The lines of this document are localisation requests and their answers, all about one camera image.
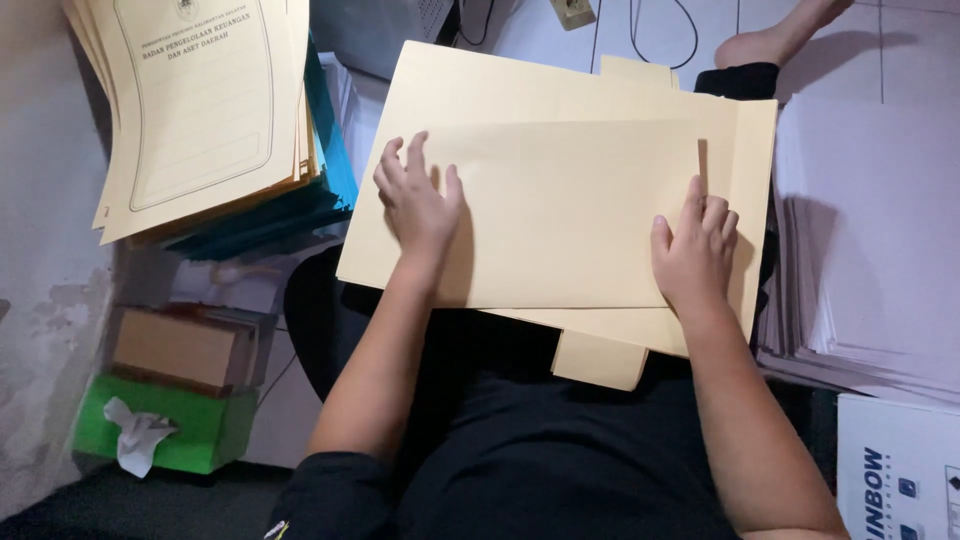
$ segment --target person's left hand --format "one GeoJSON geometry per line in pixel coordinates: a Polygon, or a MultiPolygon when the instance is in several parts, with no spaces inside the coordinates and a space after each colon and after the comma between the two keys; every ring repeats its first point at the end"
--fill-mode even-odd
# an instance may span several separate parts
{"type": "Polygon", "coordinates": [[[423,157],[426,138],[427,132],[414,135],[407,149],[406,167],[396,154],[403,139],[388,142],[373,171],[373,182],[380,189],[380,200],[400,252],[419,264],[439,265],[456,233],[465,205],[464,189],[455,165],[446,168],[446,197],[430,182],[423,157]]]}

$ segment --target tiled floor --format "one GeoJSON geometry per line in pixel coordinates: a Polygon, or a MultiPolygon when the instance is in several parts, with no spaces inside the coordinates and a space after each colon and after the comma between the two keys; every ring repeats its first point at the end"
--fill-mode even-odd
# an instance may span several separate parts
{"type": "MultiPolygon", "coordinates": [[[[681,0],[697,25],[696,55],[678,69],[690,90],[700,71],[713,67],[713,51],[739,32],[776,23],[795,0],[681,0]]],[[[953,99],[960,88],[960,0],[865,0],[820,31],[780,75],[778,98],[818,96],[929,105],[953,99]]],[[[547,0],[495,0],[486,40],[460,46],[524,61],[597,72],[601,55],[636,58],[630,39],[630,0],[591,0],[596,24],[565,32],[547,0]]],[[[487,0],[469,0],[464,32],[483,35],[487,0]]],[[[650,61],[676,64],[692,50],[693,32],[673,0],[634,0],[636,47],[650,61]]],[[[359,179],[367,162],[387,86],[355,77],[359,106],[347,143],[359,179]]],[[[283,373],[257,412],[246,459],[294,467],[320,410],[294,361],[289,336],[277,336],[268,385],[283,373]]]]}

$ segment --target stack of paper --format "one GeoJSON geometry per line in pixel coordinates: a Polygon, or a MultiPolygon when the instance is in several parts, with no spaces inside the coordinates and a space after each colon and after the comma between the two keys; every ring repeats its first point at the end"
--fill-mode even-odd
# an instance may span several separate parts
{"type": "Polygon", "coordinates": [[[780,269],[758,360],[901,401],[960,403],[960,110],[794,96],[776,153],[780,269]]]}
{"type": "Polygon", "coordinates": [[[749,334],[777,103],[678,91],[651,67],[604,59],[597,77],[408,41],[337,276],[386,285],[399,247],[372,172],[389,139],[427,129],[427,161],[457,164],[468,204],[442,306],[564,329],[555,374],[633,388],[648,349],[686,355],[649,234],[656,214],[677,223],[699,171],[741,216],[729,296],[749,334]]]}
{"type": "Polygon", "coordinates": [[[112,114],[93,223],[103,243],[183,236],[323,172],[303,83],[307,0],[66,0],[64,10],[112,114]]]}

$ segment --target logo emblem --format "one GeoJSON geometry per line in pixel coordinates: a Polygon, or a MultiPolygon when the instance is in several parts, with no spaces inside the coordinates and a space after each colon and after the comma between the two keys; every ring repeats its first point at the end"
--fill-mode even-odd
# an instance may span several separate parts
{"type": "Polygon", "coordinates": [[[174,7],[177,15],[187,22],[197,18],[197,13],[200,12],[199,0],[174,0],[174,7]]]}

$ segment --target bare foot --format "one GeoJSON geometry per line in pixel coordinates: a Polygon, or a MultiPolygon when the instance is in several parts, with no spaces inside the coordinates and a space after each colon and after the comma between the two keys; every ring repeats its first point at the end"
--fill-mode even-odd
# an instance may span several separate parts
{"type": "Polygon", "coordinates": [[[784,67],[810,38],[833,22],[853,0],[800,0],[781,22],[757,32],[744,32],[717,47],[713,62],[717,69],[768,61],[784,67]]]}

